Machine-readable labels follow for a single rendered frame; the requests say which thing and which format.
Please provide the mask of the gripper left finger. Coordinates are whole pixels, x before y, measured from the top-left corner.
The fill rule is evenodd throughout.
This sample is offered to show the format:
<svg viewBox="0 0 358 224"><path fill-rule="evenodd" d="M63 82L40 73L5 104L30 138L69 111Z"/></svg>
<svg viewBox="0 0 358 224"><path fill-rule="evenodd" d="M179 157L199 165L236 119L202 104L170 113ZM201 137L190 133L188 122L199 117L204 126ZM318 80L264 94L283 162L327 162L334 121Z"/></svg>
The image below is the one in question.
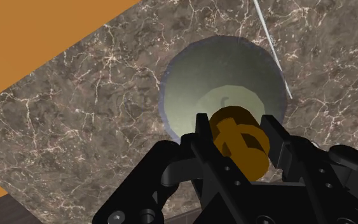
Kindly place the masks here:
<svg viewBox="0 0 358 224"><path fill-rule="evenodd" d="M212 142L207 115L180 143L158 141L95 213L92 224L167 224L162 208L191 181L202 211L193 224L259 224L253 185Z"/></svg>

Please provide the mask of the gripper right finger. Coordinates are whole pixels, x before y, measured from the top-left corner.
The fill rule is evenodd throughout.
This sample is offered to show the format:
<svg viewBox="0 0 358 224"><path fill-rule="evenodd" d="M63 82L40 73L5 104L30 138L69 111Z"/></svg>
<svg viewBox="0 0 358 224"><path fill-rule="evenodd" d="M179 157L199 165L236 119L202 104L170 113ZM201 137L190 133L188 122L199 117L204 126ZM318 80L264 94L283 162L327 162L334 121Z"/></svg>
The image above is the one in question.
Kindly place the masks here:
<svg viewBox="0 0 358 224"><path fill-rule="evenodd" d="M358 150L343 144L321 150L290 135L272 115L262 117L261 128L273 166L285 182L304 185L317 224L358 224Z"/></svg>

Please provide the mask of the yellow cylindrical block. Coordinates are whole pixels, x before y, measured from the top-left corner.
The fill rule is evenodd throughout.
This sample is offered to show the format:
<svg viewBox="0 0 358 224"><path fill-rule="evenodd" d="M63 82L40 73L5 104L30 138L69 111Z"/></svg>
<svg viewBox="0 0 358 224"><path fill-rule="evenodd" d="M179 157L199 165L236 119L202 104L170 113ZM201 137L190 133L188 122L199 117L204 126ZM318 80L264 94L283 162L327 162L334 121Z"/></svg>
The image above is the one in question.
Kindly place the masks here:
<svg viewBox="0 0 358 224"><path fill-rule="evenodd" d="M249 181L262 178L269 168L270 141L250 111L227 106L209 120L213 142Z"/></svg>

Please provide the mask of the pale green bowl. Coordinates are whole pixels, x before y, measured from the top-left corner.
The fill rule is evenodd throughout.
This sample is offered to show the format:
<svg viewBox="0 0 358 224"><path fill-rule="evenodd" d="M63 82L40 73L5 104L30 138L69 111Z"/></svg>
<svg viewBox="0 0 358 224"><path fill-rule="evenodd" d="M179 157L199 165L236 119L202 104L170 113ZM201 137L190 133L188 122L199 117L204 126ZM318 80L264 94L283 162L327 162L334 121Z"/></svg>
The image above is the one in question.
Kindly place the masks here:
<svg viewBox="0 0 358 224"><path fill-rule="evenodd" d="M262 115L283 122L282 71L267 50L242 37L212 36L189 44L169 62L160 82L165 130L178 143L194 132L197 114L212 116L225 106L241 106L258 122Z"/></svg>

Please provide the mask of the thin white rod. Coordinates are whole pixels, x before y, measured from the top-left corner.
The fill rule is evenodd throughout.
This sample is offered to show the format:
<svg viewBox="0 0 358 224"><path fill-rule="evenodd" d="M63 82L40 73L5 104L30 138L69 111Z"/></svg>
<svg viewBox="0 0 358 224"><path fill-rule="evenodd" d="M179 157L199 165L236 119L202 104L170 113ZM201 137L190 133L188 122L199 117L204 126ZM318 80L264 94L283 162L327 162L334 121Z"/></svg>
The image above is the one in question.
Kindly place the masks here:
<svg viewBox="0 0 358 224"><path fill-rule="evenodd" d="M272 51L272 54L273 54L273 58L275 60L275 63L276 65L278 66L278 68L280 69L280 74L281 74L281 77L284 81L284 85L285 85L285 88L286 88L286 92L289 96L290 99L293 99L293 95L289 89L289 85L287 84L287 81L283 75L283 70L282 70L282 67L280 65L280 61L279 61L279 58L277 57L277 53L275 51L275 47L274 47L274 44L273 44L273 40L272 40L272 37L270 35L270 32L268 30L268 27L266 25L266 21L265 21L265 18L263 16L263 13L262 13L262 10L261 10L261 7L259 5L259 1L258 0L252 0L253 3L254 3L254 6L255 6L255 9L256 9L256 13L258 14L258 17L259 17L259 20L261 22L261 25L263 27L263 30L265 32L265 35L266 35L266 38L268 40L268 44L269 44L269 47L270 47L270 50Z"/></svg>

